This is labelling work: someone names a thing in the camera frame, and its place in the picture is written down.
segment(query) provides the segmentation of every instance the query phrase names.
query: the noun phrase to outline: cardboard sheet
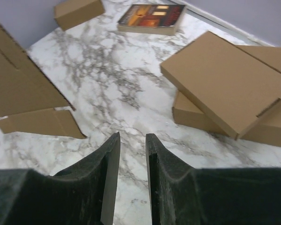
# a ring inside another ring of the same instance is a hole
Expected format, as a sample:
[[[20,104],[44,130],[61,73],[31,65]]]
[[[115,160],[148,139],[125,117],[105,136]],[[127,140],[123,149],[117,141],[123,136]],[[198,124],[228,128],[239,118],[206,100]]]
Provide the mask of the cardboard sheet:
[[[84,138],[71,113],[73,106],[0,26],[0,127],[14,131]]]
[[[164,61],[161,71],[235,139],[281,105],[281,72],[211,32]]]

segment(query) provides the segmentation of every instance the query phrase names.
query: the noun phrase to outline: book cover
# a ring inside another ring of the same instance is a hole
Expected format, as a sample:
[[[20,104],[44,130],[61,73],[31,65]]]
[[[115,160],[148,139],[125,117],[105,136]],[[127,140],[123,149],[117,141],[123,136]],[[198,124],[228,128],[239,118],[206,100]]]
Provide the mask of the book cover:
[[[185,5],[132,5],[118,21],[122,26],[173,27]]]

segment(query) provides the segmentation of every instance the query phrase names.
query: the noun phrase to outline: cardboard box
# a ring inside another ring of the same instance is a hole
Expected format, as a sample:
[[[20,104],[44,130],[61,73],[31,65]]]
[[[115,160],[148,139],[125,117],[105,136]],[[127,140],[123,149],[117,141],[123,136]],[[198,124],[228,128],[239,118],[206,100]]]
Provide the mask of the cardboard box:
[[[227,135],[181,92],[177,92],[173,105],[173,118],[177,124]],[[281,147],[281,106],[253,127],[242,139]]]
[[[59,90],[0,26],[0,128],[44,135],[85,138]]]
[[[70,29],[104,12],[101,0],[66,0],[54,7],[55,20],[62,30]]]
[[[161,71],[236,140],[281,105],[281,72],[211,32],[161,63]]]

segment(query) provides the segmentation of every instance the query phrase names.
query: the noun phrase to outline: lavender wall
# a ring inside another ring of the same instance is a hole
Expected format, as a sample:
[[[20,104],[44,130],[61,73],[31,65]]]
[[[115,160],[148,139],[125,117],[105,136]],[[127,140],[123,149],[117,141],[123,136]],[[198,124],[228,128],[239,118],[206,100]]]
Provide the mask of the lavender wall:
[[[57,28],[53,7],[64,0],[0,0],[0,23],[23,48]]]
[[[281,0],[186,0],[272,45],[281,46]]]

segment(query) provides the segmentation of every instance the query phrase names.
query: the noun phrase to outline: white marble floor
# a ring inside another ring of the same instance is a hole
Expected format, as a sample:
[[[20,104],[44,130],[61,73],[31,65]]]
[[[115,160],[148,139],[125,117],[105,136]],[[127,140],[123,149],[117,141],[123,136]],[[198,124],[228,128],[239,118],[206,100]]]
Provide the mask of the white marble floor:
[[[56,29],[30,50],[33,60],[76,107],[74,117],[87,139],[0,132],[0,169],[31,167],[55,174],[119,131],[115,225],[151,224],[147,133],[155,133],[170,151],[197,168],[281,166],[281,148],[236,142],[172,120],[176,88],[162,76],[159,63],[207,30],[234,44],[246,42],[192,15],[185,15],[172,37],[120,33],[116,22],[133,3],[137,1],[104,0],[104,15],[66,32]]]

